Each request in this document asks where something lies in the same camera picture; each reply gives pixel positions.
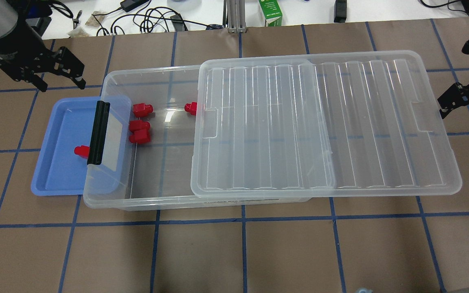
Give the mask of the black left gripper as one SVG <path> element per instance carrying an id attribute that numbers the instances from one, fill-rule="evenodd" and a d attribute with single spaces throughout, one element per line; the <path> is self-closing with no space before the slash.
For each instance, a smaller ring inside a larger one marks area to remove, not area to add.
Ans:
<path id="1" fill-rule="evenodd" d="M 37 39 L 28 42 L 0 39 L 0 69 L 15 81 L 34 82 L 41 92 L 48 85 L 39 74 L 47 72 L 69 78 L 81 90 L 86 87 L 85 65 L 71 50 L 61 46 L 52 51 Z"/>

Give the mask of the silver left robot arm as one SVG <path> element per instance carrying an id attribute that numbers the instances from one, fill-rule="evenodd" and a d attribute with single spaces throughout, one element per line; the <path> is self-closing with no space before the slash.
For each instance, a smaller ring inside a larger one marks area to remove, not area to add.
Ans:
<path id="1" fill-rule="evenodd" d="M 47 48 L 6 0 L 0 0 L 0 69 L 12 80 L 30 83 L 41 92 L 48 87 L 40 76 L 44 73 L 68 78 L 82 90 L 86 86 L 84 63 L 64 46 L 56 51 Z"/>

